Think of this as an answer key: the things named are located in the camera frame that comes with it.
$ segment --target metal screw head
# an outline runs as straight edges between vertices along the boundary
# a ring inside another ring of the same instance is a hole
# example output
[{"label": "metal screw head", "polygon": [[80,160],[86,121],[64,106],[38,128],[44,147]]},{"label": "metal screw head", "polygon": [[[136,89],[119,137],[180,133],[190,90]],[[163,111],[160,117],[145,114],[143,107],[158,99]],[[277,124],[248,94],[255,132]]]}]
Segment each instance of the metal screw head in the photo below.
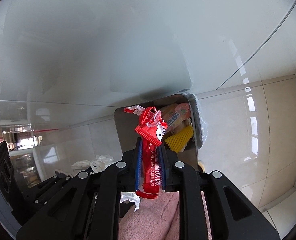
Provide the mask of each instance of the metal screw head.
[{"label": "metal screw head", "polygon": [[118,168],[124,168],[124,167],[126,167],[126,163],[125,162],[117,162],[116,166]]},{"label": "metal screw head", "polygon": [[212,176],[214,176],[217,179],[220,179],[222,177],[222,173],[220,171],[214,171],[212,173]]},{"label": "metal screw head", "polygon": [[177,168],[183,168],[185,166],[185,163],[183,162],[175,162],[174,164]]},{"label": "metal screw head", "polygon": [[86,171],[82,171],[78,174],[79,179],[85,179],[86,177],[88,177],[88,172]]}]

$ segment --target garbage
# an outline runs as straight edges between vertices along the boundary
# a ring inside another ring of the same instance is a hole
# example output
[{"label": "garbage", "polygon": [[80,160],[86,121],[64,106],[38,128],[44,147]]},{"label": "garbage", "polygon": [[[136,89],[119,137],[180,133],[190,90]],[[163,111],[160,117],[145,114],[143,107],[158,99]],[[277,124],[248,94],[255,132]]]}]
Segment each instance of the garbage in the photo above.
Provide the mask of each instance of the garbage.
[{"label": "garbage", "polygon": [[73,175],[69,172],[66,172],[66,171],[62,171],[60,169],[55,169],[55,174],[58,176],[60,173],[66,175],[66,176],[70,176],[70,177],[73,177]]},{"label": "garbage", "polygon": [[[73,170],[85,170],[91,167],[92,172],[90,174],[94,174],[97,172],[104,171],[109,165],[115,163],[113,161],[113,157],[110,155],[97,155],[96,158],[92,161],[84,160],[75,162],[71,167]],[[135,211],[139,209],[140,198],[134,192],[121,192],[120,195],[120,203],[123,201],[129,200],[130,202],[134,202],[136,207]]]},{"label": "garbage", "polygon": [[178,153],[180,151],[183,151],[182,149],[187,145],[192,136],[193,128],[189,125],[181,130],[179,133],[168,137],[164,141],[170,147],[170,150]]},{"label": "garbage", "polygon": [[[167,108],[171,108],[172,104],[174,106],[178,106],[179,104],[185,103],[186,106],[189,106],[190,109],[190,118],[185,119],[183,122],[180,122],[178,127],[172,130],[167,130],[164,133],[162,141],[170,137],[171,135],[179,133],[183,128],[190,125],[193,128],[193,136],[187,143],[184,149],[181,149],[178,153],[178,159],[183,161],[189,165],[191,165],[194,169],[198,169],[198,149],[202,146],[203,141],[203,124],[200,123],[201,116],[199,110],[201,110],[199,105],[199,100],[196,95],[191,93],[185,94],[175,94],[171,96],[167,96],[164,98],[156,99],[150,102],[145,102],[140,104],[141,107],[155,106],[157,110],[162,110],[161,114],[162,119],[166,122],[166,118],[164,118],[164,110]],[[139,107],[133,106],[134,110],[140,111]],[[124,107],[120,107],[115,110],[114,119],[116,124],[116,130],[118,133],[118,138],[120,141],[120,146],[123,152],[128,151],[130,149],[135,149],[136,147],[136,133],[133,133],[134,127],[138,124],[138,118],[128,115],[124,112]]]},{"label": "garbage", "polygon": [[196,134],[194,135],[197,147],[200,149],[203,145],[203,143],[207,139],[208,135],[208,124],[207,122],[202,118],[202,108],[199,103],[199,99],[195,94],[192,93],[183,93],[183,95],[188,98],[190,103],[190,110],[193,113],[194,116],[194,125],[195,125],[195,131]]},{"label": "garbage", "polygon": [[187,103],[172,104],[160,109],[162,118],[168,124],[166,133],[175,129],[182,122],[191,117],[190,107]]},{"label": "garbage", "polygon": [[144,174],[143,192],[137,190],[136,194],[143,198],[155,199],[162,186],[160,174],[164,174],[156,148],[162,144],[161,139],[167,129],[167,123],[161,118],[161,111],[157,111],[154,106],[146,109],[141,106],[126,107],[124,112],[139,115],[139,125],[135,131],[143,138],[141,155]]}]

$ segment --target plastic bag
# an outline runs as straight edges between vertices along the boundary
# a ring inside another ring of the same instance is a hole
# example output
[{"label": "plastic bag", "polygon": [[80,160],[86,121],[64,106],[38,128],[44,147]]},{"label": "plastic bag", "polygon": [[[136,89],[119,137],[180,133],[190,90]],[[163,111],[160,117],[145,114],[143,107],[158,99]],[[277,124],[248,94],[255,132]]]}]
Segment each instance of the plastic bag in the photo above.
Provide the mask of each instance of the plastic bag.
[{"label": "plastic bag", "polygon": [[109,165],[115,163],[113,161],[113,157],[110,155],[97,155],[96,158],[92,161],[79,161],[75,162],[71,167],[73,170],[84,170],[85,168],[91,167],[93,172],[90,174],[94,174],[97,172],[104,171]]},{"label": "plastic bag", "polygon": [[171,130],[172,135],[180,133],[183,129],[185,129],[189,125],[188,120],[182,121],[176,128]]},{"label": "plastic bag", "polygon": [[185,119],[191,117],[190,107],[187,103],[172,104],[160,109],[162,118],[167,122],[168,128],[166,133],[178,127]]},{"label": "plastic bag", "polygon": [[[97,155],[95,160],[88,161],[79,161],[75,162],[71,167],[73,170],[85,170],[91,167],[92,172],[90,174],[94,174],[97,172],[104,171],[109,165],[115,163],[113,161],[113,157],[110,155]],[[120,203],[125,200],[129,200],[130,202],[134,202],[136,207],[135,211],[139,209],[140,198],[134,192],[121,192],[120,195]]]},{"label": "plastic bag", "polygon": [[201,109],[198,97],[193,93],[183,93],[183,95],[186,98],[188,98],[191,106],[191,111],[193,113],[194,125],[195,125],[195,131],[196,131],[195,138],[197,140],[198,149],[200,149],[203,143],[207,139],[208,124],[202,118],[202,109]]},{"label": "plastic bag", "polygon": [[73,175],[72,175],[71,173],[69,173],[69,172],[66,172],[66,171],[63,171],[63,170],[60,170],[60,169],[55,169],[55,174],[56,174],[56,175],[58,175],[58,174],[60,174],[60,173],[66,175],[66,176],[73,177]]},{"label": "plastic bag", "polygon": [[139,209],[140,198],[134,192],[121,192],[120,203],[126,200],[135,203],[135,212]]}]

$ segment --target white floor tile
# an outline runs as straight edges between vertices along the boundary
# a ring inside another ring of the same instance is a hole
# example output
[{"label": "white floor tile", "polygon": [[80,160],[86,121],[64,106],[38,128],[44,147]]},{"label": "white floor tile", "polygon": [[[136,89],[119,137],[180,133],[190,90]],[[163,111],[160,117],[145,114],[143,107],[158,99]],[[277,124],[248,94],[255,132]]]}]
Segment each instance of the white floor tile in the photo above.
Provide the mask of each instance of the white floor tile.
[{"label": "white floor tile", "polygon": [[122,158],[122,151],[114,120],[89,125],[95,155],[111,155],[114,161]]},{"label": "white floor tile", "polygon": [[296,181],[296,161],[267,177],[259,207],[262,207],[290,190]]},{"label": "white floor tile", "polygon": [[208,136],[198,151],[206,172],[222,171],[238,188],[267,174],[269,127],[262,86],[199,100]]},{"label": "white floor tile", "polygon": [[296,78],[264,85],[270,126],[267,176],[296,160]]},{"label": "white floor tile", "polygon": [[249,186],[241,188],[240,191],[252,202],[252,204],[258,207],[265,186],[265,182],[266,179],[260,180]]},{"label": "white floor tile", "polygon": [[273,225],[273,227],[275,228],[275,225],[273,224],[273,221],[271,219],[271,217],[269,216],[268,212],[265,211],[262,213],[264,215],[264,217],[270,222],[271,225]]},{"label": "white floor tile", "polygon": [[269,209],[276,229],[283,239],[296,223],[296,191],[284,201]]}]

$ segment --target tiled wall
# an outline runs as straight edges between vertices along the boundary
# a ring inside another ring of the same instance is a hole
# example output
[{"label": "tiled wall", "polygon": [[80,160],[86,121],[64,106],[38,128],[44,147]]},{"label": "tiled wall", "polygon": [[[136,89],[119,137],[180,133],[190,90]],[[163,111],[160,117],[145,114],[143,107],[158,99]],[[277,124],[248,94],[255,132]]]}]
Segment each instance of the tiled wall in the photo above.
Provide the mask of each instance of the tiled wall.
[{"label": "tiled wall", "polygon": [[262,207],[296,180],[296,77],[232,89],[198,95],[208,123],[199,159]]},{"label": "tiled wall", "polygon": [[59,103],[27,103],[28,122],[35,130],[67,128],[77,123],[109,116],[117,107]]},{"label": "tiled wall", "polygon": [[39,133],[42,140],[35,148],[45,179],[60,169],[75,175],[71,165],[77,161],[92,161],[96,155],[110,155],[121,160],[116,126],[113,116],[90,119],[73,128]]}]

